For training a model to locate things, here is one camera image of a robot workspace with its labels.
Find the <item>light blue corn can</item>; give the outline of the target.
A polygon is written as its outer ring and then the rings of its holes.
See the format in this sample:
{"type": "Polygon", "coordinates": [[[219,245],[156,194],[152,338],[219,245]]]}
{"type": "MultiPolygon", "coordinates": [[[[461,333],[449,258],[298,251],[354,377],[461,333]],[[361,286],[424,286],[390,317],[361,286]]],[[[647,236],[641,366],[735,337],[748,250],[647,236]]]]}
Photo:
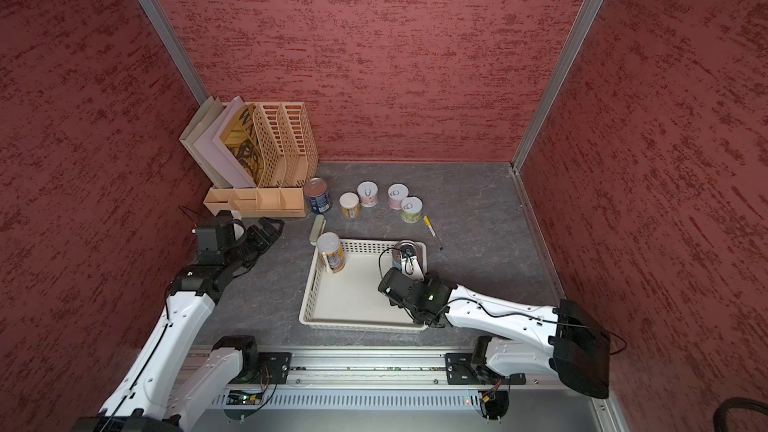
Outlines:
{"type": "Polygon", "coordinates": [[[400,241],[392,252],[393,266],[412,280],[423,280],[423,269],[420,262],[420,247],[413,241],[400,241]]]}

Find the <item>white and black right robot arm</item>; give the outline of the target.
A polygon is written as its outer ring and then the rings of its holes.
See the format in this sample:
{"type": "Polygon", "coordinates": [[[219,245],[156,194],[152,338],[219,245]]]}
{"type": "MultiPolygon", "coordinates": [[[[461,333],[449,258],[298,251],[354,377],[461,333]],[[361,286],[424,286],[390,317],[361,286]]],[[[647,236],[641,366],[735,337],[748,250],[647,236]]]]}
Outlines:
{"type": "Polygon", "coordinates": [[[479,348],[482,366],[500,376],[513,373],[500,369],[501,351],[520,345],[571,390],[597,399],[609,397],[611,334],[573,301],[519,304],[437,278],[413,280],[395,268],[381,279],[378,291],[416,325],[489,333],[491,340],[479,348]]]}

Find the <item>yellow can with white lid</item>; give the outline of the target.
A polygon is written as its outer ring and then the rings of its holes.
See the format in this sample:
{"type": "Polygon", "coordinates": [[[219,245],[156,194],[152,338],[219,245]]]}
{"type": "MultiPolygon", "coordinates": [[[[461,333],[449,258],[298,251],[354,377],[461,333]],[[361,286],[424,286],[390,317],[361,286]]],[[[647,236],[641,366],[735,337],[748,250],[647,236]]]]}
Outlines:
{"type": "Polygon", "coordinates": [[[340,237],[334,232],[324,232],[316,242],[319,254],[325,259],[332,273],[340,272],[345,267],[344,249],[340,237]]]}

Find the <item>dark blue silver-top can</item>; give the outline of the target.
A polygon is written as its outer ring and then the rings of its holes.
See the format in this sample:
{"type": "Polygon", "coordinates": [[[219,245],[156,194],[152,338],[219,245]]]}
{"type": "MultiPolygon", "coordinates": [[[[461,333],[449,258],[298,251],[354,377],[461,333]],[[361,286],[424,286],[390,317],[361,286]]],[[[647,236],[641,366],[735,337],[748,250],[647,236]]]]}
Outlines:
{"type": "Polygon", "coordinates": [[[332,201],[324,179],[314,177],[307,180],[303,186],[303,194],[312,213],[324,214],[330,210],[332,201]]]}

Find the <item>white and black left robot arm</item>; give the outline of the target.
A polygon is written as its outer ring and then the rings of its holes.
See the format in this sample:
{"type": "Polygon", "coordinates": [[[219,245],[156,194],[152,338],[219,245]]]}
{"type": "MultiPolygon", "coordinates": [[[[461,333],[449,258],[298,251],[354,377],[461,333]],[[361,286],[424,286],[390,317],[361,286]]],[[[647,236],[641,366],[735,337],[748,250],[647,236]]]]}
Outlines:
{"type": "Polygon", "coordinates": [[[281,378],[259,358],[254,337],[225,336],[181,387],[175,385],[198,332],[225,288],[248,273],[282,236],[284,223],[261,218],[251,226],[227,215],[197,225],[194,260],[169,285],[158,322],[129,372],[99,412],[76,431],[189,431],[235,379],[277,385],[281,378]]]}

